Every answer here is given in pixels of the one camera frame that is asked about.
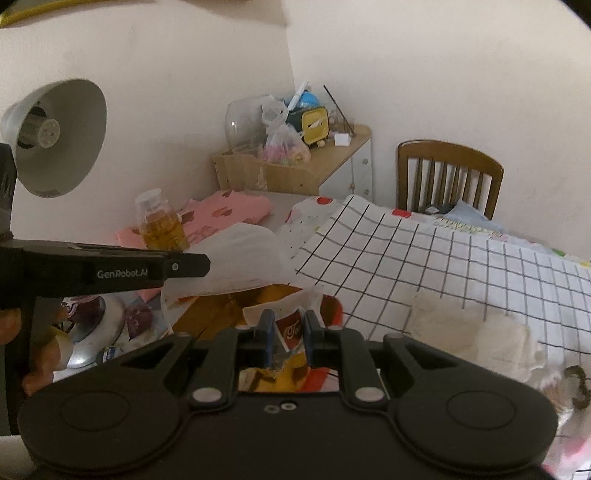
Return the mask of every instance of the wooden cabinet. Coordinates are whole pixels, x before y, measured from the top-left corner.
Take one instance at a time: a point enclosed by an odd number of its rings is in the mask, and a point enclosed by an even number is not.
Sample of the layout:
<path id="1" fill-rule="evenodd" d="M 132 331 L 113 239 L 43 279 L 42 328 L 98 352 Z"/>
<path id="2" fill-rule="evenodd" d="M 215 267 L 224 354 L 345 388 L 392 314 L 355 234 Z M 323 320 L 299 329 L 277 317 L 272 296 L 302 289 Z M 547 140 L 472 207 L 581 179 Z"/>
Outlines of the wooden cabinet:
<path id="1" fill-rule="evenodd" d="M 323 195 L 335 199 L 356 193 L 372 200 L 371 130 L 357 125 L 356 132 L 350 146 L 335 147 L 334 142 L 328 141 L 324 148 L 311 149 L 309 163 L 297 166 L 268 164 L 252 155 L 218 155 L 213 162 L 220 188 Z"/>

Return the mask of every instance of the small white box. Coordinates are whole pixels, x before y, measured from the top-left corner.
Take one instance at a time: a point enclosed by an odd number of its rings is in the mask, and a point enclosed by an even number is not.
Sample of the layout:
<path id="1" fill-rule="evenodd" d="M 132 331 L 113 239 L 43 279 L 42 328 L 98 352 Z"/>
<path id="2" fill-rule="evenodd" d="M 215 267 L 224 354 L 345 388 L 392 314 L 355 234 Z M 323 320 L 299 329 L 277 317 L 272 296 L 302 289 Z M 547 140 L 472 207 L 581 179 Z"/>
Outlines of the small white box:
<path id="1" fill-rule="evenodd" d="M 348 147 L 351 145 L 351 135 L 335 134 L 335 147 Z"/>

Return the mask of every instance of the orange liquid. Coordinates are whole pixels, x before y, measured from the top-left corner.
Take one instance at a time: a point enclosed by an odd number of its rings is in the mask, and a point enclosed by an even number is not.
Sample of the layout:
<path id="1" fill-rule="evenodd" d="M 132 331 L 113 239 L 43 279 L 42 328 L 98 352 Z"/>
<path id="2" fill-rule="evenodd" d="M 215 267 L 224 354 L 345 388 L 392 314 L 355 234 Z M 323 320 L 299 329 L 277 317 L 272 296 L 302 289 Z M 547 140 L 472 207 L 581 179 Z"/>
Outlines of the orange liquid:
<path id="1" fill-rule="evenodd" d="M 159 212 L 148 217 L 148 222 L 140 227 L 148 250 L 176 250 L 182 252 L 189 248 L 183 226 L 176 214 Z"/>

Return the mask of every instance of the wall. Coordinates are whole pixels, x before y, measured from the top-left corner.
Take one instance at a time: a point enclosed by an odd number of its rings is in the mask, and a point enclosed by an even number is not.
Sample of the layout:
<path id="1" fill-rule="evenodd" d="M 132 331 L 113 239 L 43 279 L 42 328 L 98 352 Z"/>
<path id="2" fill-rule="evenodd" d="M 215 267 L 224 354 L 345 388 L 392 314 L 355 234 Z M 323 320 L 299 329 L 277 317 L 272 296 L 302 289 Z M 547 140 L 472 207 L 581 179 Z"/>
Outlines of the wall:
<path id="1" fill-rule="evenodd" d="M 326 83 L 374 131 L 375 193 L 397 145 L 435 138 L 505 167 L 495 220 L 591 258 L 591 31 L 558 0 L 284 0 L 295 83 Z"/>
<path id="2" fill-rule="evenodd" d="M 15 235 L 112 243 L 144 190 L 161 187 L 175 205 L 217 190 L 208 158 L 227 148 L 228 103 L 293 92 L 284 21 L 280 0 L 148 0 L 0 30 L 0 112 L 71 77 L 99 85 L 108 108 L 105 143 L 81 186 L 43 200 L 18 185 Z"/>

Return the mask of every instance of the plastic bottle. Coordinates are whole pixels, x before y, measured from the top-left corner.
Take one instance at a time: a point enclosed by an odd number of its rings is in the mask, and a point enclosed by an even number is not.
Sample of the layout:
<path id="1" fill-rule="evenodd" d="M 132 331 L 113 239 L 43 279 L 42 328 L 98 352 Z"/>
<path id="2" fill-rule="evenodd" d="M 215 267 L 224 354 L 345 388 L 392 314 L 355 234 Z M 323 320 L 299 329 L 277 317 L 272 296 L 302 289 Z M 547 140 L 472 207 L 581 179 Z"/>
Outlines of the plastic bottle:
<path id="1" fill-rule="evenodd" d="M 189 248 L 177 213 L 162 197 L 160 189 L 143 192 L 135 199 L 139 232 L 149 250 L 177 250 Z"/>

